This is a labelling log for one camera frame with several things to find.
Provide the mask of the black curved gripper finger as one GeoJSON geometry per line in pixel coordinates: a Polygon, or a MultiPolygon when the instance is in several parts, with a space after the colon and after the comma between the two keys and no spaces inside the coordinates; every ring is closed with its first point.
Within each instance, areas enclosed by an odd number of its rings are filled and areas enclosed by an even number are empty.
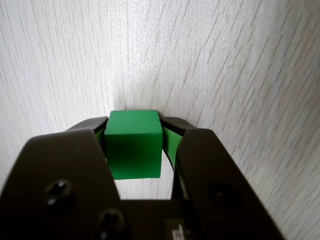
{"type": "Polygon", "coordinates": [[[179,117],[161,117],[181,140],[175,175],[192,205],[197,240],[282,240],[283,236],[217,135],[179,117]]]}

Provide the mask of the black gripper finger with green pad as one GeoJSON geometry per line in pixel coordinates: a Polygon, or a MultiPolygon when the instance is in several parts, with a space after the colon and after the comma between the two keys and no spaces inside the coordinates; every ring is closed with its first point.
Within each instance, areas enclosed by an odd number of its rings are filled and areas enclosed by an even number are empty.
{"type": "Polygon", "coordinates": [[[107,117],[28,140],[0,196],[3,240],[123,240],[125,217],[98,132],[107,117]]]}

